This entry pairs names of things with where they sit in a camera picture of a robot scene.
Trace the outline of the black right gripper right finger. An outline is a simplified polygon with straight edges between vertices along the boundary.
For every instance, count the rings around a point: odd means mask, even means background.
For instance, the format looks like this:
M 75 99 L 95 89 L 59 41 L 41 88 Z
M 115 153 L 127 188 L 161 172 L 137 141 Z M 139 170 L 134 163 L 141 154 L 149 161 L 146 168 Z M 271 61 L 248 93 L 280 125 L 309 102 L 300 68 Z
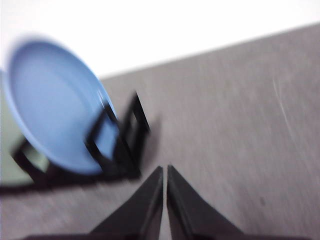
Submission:
M 167 167 L 167 210 L 174 240 L 248 240 L 209 205 L 173 166 Z

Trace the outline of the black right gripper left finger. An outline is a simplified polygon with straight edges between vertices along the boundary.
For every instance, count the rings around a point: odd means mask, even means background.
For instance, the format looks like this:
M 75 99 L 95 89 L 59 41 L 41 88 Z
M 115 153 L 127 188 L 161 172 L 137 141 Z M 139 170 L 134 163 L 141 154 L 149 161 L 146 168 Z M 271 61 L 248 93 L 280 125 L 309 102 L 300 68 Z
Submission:
M 163 210 L 163 168 L 89 233 L 29 235 L 26 240 L 157 240 Z

